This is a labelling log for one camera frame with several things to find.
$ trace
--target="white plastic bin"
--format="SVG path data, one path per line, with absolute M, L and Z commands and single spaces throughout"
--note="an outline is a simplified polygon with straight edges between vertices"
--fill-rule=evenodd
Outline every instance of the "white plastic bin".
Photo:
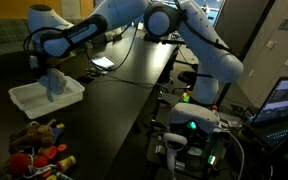
M 45 87 L 38 82 L 12 88 L 8 93 L 13 103 L 24 111 L 28 118 L 35 119 L 83 99 L 85 88 L 71 77 L 65 78 L 67 82 L 64 93 L 52 94 L 53 102 L 47 99 Z

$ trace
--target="desk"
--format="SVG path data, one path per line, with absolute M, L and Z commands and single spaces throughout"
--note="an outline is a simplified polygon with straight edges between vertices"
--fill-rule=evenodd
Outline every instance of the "desk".
M 90 49 L 90 56 L 106 55 L 117 64 L 129 50 L 132 38 L 115 44 Z M 121 79 L 155 84 L 175 46 L 145 42 L 136 38 L 124 65 L 111 76 Z M 73 78 L 85 74 L 88 68 L 85 54 L 65 62 L 60 70 Z M 0 167 L 9 157 L 8 137 L 24 128 L 29 121 L 11 102 L 8 90 L 33 82 L 29 74 L 0 80 Z M 72 178 L 104 179 L 130 128 L 145 104 L 153 86 L 148 88 L 97 77 L 85 87 L 84 99 L 74 105 L 55 111 L 36 120 L 46 123 L 51 118 L 64 123 L 64 135 L 59 139 L 68 146 L 67 156 L 74 155 L 77 165 Z

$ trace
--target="pile of toys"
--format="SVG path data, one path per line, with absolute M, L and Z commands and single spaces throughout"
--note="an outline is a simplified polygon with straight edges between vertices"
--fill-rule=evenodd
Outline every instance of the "pile of toys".
M 5 162 L 5 172 L 12 179 L 72 180 L 65 172 L 76 164 L 74 156 L 59 159 L 67 146 L 55 145 L 64 132 L 64 125 L 54 127 L 56 120 L 47 125 L 31 122 L 25 129 L 10 137 L 11 156 Z

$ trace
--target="monitor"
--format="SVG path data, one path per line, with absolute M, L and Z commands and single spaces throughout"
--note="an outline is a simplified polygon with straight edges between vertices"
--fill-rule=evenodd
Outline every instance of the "monitor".
M 259 112 L 251 118 L 253 125 L 288 119 L 288 77 L 281 77 Z

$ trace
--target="stuffed toy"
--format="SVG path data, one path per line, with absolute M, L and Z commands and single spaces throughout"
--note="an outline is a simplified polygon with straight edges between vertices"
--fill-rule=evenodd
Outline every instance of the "stuffed toy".
M 21 177 L 29 172 L 29 165 L 32 164 L 32 159 L 25 153 L 16 153 L 9 157 L 6 161 L 7 173 L 13 177 Z
M 52 119 L 47 125 L 32 125 L 26 127 L 16 135 L 11 135 L 9 153 L 15 154 L 26 147 L 51 147 L 53 142 L 53 130 L 51 125 L 55 122 Z

